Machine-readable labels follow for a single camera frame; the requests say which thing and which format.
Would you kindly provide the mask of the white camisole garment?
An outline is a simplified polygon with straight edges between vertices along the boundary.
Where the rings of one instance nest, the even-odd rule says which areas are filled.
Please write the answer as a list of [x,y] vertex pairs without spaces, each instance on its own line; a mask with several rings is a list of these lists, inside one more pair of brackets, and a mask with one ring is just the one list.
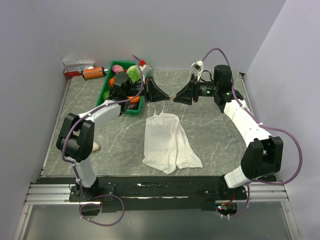
[[202,168],[177,115],[154,110],[145,120],[144,159],[146,166],[171,174],[176,169]]

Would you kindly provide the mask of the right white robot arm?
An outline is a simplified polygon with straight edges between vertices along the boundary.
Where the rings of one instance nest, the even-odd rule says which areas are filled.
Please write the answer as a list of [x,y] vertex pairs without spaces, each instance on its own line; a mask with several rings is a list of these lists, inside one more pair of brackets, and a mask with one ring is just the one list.
[[209,81],[201,78],[204,69],[200,62],[192,66],[197,74],[192,74],[173,101],[191,105],[200,97],[212,97],[219,110],[233,122],[246,144],[239,167],[219,179],[218,193],[227,200],[235,195],[236,188],[277,173],[281,168],[284,143],[280,137],[274,137],[260,127],[250,116],[244,97],[234,88],[230,66],[215,66]]

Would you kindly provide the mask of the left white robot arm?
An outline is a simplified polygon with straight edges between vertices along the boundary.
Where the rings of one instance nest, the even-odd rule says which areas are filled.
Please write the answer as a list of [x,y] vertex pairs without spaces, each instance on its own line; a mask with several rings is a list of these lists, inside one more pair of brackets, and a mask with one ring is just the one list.
[[132,101],[144,96],[147,102],[160,102],[170,97],[161,90],[152,77],[143,75],[137,83],[122,71],[114,76],[108,98],[92,110],[65,116],[56,147],[63,161],[70,163],[76,176],[76,186],[87,201],[99,195],[99,181],[89,159],[94,146],[95,130],[113,118],[121,116]]

